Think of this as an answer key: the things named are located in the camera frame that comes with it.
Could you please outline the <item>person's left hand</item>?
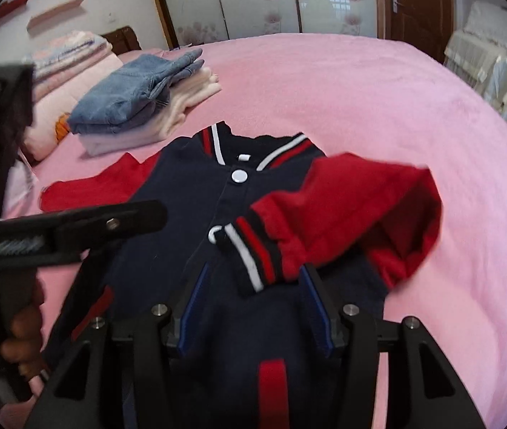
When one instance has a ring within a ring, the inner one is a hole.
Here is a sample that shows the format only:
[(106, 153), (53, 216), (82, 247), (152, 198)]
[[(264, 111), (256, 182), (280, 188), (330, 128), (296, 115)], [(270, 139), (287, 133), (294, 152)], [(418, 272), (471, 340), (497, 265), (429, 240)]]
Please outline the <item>person's left hand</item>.
[(11, 316), (10, 332), (3, 335), (0, 343), (0, 354), (6, 362), (18, 365), (19, 373), (30, 381), (39, 375), (45, 367), (41, 354), (43, 347), (43, 317), (41, 305), (45, 301), (44, 288), (35, 274), (29, 275), (34, 281), (33, 289), (30, 284), (20, 283), (19, 274), (0, 276), (0, 313), (3, 312), (5, 300), (21, 300), (21, 291), (28, 294), (22, 300), (20, 308)]

